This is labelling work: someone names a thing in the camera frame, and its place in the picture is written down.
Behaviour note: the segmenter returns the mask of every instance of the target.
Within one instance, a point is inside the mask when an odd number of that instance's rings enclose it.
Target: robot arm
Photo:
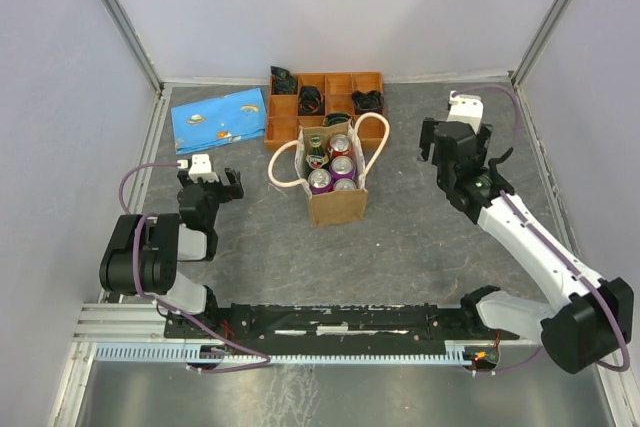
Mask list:
[[[423,122],[423,160],[433,146],[438,187],[457,210],[513,255],[548,303],[520,299],[492,287],[477,302],[477,314],[489,328],[541,342],[561,368],[578,372],[619,347],[609,319],[586,282],[606,301],[626,343],[631,340],[633,291],[620,278],[604,280],[531,215],[497,170],[512,149],[484,165],[491,126],[481,123],[482,108],[478,97],[452,93],[447,121],[428,118]]]
[[[177,174],[179,213],[149,219],[142,232],[139,253],[142,290],[189,314],[215,310],[211,289],[177,271],[177,263],[212,260],[218,246],[214,225],[221,203],[244,197],[240,173],[225,169],[222,183],[207,154],[181,160]],[[132,252],[134,231],[141,215],[121,215],[100,264],[100,283],[107,292],[135,295]]]

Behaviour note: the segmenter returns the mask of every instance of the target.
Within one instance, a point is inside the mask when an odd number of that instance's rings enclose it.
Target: gray mat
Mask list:
[[[391,138],[367,177],[369,201],[360,222],[312,228],[302,189],[279,191],[269,185],[271,153],[262,139],[208,151],[218,173],[225,167],[242,172],[246,197],[219,210],[216,258],[209,263],[182,264],[181,271],[211,286],[222,305],[453,304],[487,284],[541,300],[535,283],[509,253],[449,205],[436,187],[435,168],[417,160],[422,119],[446,118],[449,91],[465,85],[469,84],[385,85]],[[174,88],[170,106],[248,88]],[[265,101],[267,93],[263,88]],[[510,142],[511,103],[498,92],[487,91],[482,97],[484,121],[494,126],[490,155],[499,155]],[[167,115],[156,160],[177,158],[171,116]],[[524,130],[501,171],[530,211],[555,235]],[[177,211],[180,185],[175,174],[174,169],[153,170],[146,212]],[[292,153],[281,157],[275,175],[293,179]]]

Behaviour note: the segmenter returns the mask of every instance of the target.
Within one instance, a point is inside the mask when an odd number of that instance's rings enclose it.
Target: white rope handle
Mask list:
[[[271,160],[269,161],[269,168],[267,169],[267,173],[269,175],[269,180],[276,187],[295,187],[296,185],[301,185],[301,184],[306,184],[307,183],[307,181],[305,179],[292,180],[291,182],[280,182],[279,180],[276,180],[273,177],[273,164],[276,163],[276,159],[280,156],[280,154],[282,152],[287,150],[289,147],[294,147],[294,146],[297,146],[297,145],[298,145],[298,141],[297,140],[292,140],[290,142],[287,142],[282,147],[280,147],[278,150],[276,150],[276,153],[273,154],[273,157],[271,157]]]
[[[373,167],[373,164],[375,164],[376,160],[378,160],[378,156],[380,155],[380,152],[382,152],[382,149],[384,148],[385,144],[387,143],[387,139],[389,138],[389,122],[383,116],[381,116],[380,114],[376,114],[375,112],[369,112],[367,114],[363,114],[360,116],[360,118],[356,122],[356,126],[354,127],[356,131],[356,135],[358,135],[358,129],[360,128],[360,124],[362,123],[362,121],[369,117],[378,119],[380,122],[384,124],[384,135],[382,136],[382,142],[380,142],[380,145],[378,146],[374,154],[371,156],[371,160],[364,168],[364,172],[360,174],[359,179],[361,181],[365,179],[365,177],[371,170],[371,167]]]

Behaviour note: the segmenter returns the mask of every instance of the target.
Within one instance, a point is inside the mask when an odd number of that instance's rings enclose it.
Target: purple can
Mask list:
[[[344,155],[333,159],[333,162],[331,162],[331,165],[329,166],[329,171],[331,172],[333,180],[353,180],[356,177],[356,169],[353,165],[353,160]]]
[[[333,191],[338,192],[339,190],[356,190],[356,184],[351,179],[340,179],[336,180],[335,184],[333,184]]]
[[[309,189],[311,189],[313,195],[326,194],[327,192],[331,192],[333,188],[331,174],[324,169],[313,170],[309,174],[307,182],[309,182]]]

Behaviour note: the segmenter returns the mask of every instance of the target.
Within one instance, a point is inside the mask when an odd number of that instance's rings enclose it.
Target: white wall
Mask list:
[[[524,85],[579,246],[640,293],[638,0],[573,0]],[[640,378],[636,298],[632,359]]]
[[[553,0],[120,0],[166,80],[515,69]]]
[[[153,92],[100,0],[0,12],[0,424],[41,427]]]

